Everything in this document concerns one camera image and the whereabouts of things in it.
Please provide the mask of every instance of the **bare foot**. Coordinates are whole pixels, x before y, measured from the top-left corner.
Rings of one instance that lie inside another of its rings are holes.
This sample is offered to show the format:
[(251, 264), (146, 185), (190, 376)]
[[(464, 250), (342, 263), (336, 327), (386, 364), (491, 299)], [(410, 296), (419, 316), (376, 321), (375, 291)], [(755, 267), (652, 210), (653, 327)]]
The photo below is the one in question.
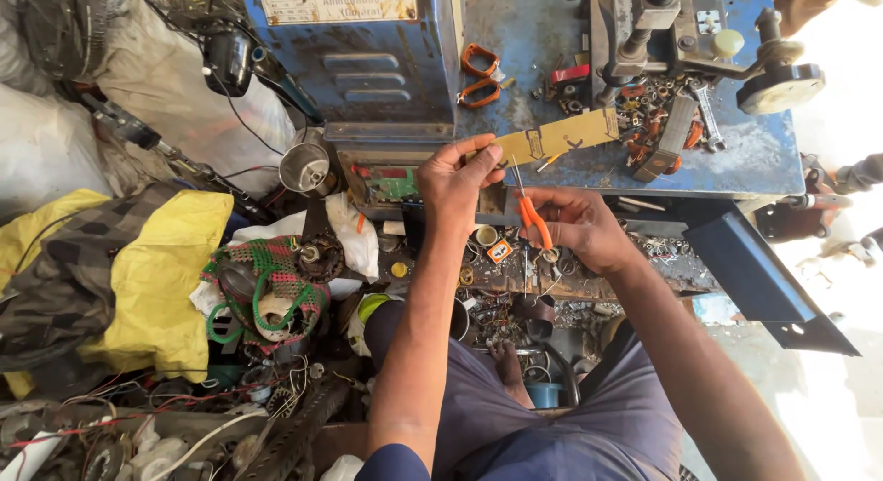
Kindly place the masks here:
[(527, 389), (524, 388), (524, 379), (521, 378), (521, 365), (518, 363), (515, 345), (509, 340), (504, 340), (489, 349), (496, 362), (497, 375), (500, 376), (506, 395), (512, 397), (524, 408), (534, 408), (533, 401), (527, 395)]

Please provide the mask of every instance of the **cardboard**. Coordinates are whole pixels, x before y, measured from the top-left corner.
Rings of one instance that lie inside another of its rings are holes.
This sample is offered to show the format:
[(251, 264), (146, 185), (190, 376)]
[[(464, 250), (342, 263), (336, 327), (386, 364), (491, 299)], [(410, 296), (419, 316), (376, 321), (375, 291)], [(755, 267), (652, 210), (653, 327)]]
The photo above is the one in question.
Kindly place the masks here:
[[(558, 153), (567, 153), (572, 149), (586, 149), (610, 142), (618, 137), (616, 111), (605, 108), (498, 137), (491, 144), (502, 147), (502, 158), (498, 167), (503, 169), (512, 167), (514, 161), (527, 164)], [(472, 159), (476, 153), (478, 152), (468, 154), (466, 159)]]

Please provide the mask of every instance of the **hand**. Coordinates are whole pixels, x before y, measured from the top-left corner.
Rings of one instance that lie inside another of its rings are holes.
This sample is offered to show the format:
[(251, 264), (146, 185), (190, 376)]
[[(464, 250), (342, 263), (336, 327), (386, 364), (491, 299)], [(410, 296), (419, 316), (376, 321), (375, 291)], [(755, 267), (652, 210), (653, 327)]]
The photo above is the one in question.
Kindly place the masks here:
[[(494, 170), (502, 157), (502, 148), (487, 146), (494, 137), (478, 135), (446, 144), (417, 169), (417, 189), (423, 197), (430, 227), (461, 235), (464, 241), (471, 235), (479, 189), (499, 182), (505, 175), (504, 171)], [(463, 156), (477, 149), (483, 150), (464, 165)]]
[[(597, 191), (550, 187), (525, 188), (524, 193), (546, 221), (552, 243), (573, 250), (592, 272), (607, 275), (644, 260)], [(536, 227), (523, 227), (519, 235), (525, 234), (542, 241)]]

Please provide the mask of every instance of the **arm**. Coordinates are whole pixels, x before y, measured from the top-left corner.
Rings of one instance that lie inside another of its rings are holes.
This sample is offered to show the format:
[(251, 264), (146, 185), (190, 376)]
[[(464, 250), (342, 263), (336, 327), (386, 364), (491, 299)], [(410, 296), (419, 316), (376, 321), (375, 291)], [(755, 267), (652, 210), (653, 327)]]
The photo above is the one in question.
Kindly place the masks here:
[(447, 335), (466, 239), (475, 224), (479, 188), (502, 179), (502, 155), (489, 147), (461, 166), (467, 152), (493, 135), (446, 145), (417, 170), (426, 211), (426, 236), (414, 269), (402, 322), (374, 387), (367, 454), (402, 444), (432, 472), (447, 377)]
[[(754, 386), (681, 306), (616, 223), (601, 195), (585, 189), (527, 189), (545, 204), (556, 245), (612, 285), (684, 429), (714, 475), (803, 479), (794, 451)], [(535, 229), (528, 236), (536, 241)]]

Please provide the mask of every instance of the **blue pants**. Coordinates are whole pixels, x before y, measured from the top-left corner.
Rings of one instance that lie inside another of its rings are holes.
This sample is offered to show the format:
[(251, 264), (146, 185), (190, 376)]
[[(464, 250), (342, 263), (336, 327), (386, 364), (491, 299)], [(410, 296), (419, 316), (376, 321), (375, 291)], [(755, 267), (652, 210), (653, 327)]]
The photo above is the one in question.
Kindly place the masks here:
[[(366, 323), (365, 342), (378, 370), (403, 307), (402, 302), (385, 302)], [(580, 394), (582, 401), (573, 412), (554, 420), (543, 418), (506, 395), (490, 355), (451, 339), (433, 478), (445, 478), (466, 455), (512, 432), (554, 423), (603, 436), (678, 479), (681, 423), (628, 321), (616, 331), (601, 363), (580, 383)]]

